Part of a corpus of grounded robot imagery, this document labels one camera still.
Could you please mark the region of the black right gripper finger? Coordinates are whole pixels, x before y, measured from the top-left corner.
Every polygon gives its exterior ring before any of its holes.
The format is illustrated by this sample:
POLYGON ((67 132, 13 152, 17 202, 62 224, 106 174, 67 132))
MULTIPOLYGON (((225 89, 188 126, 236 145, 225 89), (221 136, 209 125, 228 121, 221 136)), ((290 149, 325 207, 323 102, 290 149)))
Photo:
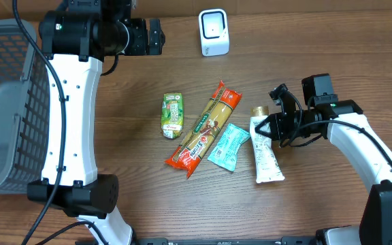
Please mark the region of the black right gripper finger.
POLYGON ((256 127, 255 133, 272 139, 272 132, 270 126, 256 127))
POLYGON ((273 120, 272 116, 262 115, 262 116, 255 116, 254 117, 254 126, 256 127, 264 127, 270 126, 273 120))

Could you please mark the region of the white tube with gold cap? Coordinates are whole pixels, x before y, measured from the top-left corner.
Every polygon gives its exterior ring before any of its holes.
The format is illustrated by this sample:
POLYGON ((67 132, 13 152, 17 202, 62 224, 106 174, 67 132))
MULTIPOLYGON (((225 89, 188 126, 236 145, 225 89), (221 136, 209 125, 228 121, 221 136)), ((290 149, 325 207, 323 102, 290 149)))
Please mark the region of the white tube with gold cap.
POLYGON ((272 140, 269 137, 257 133, 257 126, 269 115, 267 105, 258 106, 251 110, 249 133, 252 140, 252 147, 256 164, 256 183, 266 183, 283 181, 283 176, 274 151, 272 150, 272 140))

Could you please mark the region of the teal snack packet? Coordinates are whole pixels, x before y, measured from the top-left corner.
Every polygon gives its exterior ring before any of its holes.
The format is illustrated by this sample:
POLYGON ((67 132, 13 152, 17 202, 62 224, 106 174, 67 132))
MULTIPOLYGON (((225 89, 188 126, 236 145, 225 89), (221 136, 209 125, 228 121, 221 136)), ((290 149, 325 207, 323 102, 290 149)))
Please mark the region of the teal snack packet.
POLYGON ((249 138, 249 132, 229 123, 208 160, 219 167, 234 172, 238 150, 249 138))

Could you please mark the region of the green juice carton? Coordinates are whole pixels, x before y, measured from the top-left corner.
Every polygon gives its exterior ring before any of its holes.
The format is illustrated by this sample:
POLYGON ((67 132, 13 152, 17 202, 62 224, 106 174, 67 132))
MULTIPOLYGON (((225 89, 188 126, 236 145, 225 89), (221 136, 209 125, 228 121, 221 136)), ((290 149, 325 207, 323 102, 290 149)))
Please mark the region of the green juice carton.
POLYGON ((181 93, 165 93, 161 107, 161 130, 169 139, 181 135, 184 122, 183 98, 181 93))

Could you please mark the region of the orange spaghetti packet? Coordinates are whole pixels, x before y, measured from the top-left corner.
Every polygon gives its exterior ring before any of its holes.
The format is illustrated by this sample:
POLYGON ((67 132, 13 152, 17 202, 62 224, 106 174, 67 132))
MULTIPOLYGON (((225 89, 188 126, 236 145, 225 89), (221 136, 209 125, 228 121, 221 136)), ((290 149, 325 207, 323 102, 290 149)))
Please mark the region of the orange spaghetti packet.
POLYGON ((176 169, 186 170, 186 177, 189 178, 241 98, 242 93, 227 88, 225 83, 220 81, 200 117, 165 163, 176 169))

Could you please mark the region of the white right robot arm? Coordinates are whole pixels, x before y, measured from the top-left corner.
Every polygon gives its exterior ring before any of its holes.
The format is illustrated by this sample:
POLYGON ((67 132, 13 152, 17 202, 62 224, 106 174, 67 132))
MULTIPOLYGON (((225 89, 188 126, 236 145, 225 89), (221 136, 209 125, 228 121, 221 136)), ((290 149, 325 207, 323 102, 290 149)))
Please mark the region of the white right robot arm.
POLYGON ((266 106, 252 109, 257 119, 251 132, 281 148, 297 137, 307 143, 329 140, 360 175, 368 199, 357 226, 319 229, 314 236, 282 238, 282 244, 392 244, 392 152, 371 128, 363 110, 353 101, 340 101, 327 73, 301 81, 307 108, 285 84, 269 92, 281 111, 266 106))

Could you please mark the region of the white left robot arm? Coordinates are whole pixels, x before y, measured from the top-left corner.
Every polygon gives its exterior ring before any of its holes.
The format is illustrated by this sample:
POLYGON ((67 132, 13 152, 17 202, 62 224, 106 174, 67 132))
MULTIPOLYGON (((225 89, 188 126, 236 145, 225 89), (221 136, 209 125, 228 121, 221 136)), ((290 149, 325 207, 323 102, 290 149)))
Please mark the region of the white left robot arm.
POLYGON ((160 55, 165 34, 157 19, 132 18, 135 2, 64 1, 39 24, 50 86, 48 147, 27 197, 86 226, 94 244, 135 244, 117 206, 118 178, 100 174, 94 153, 95 102, 105 57, 160 55))

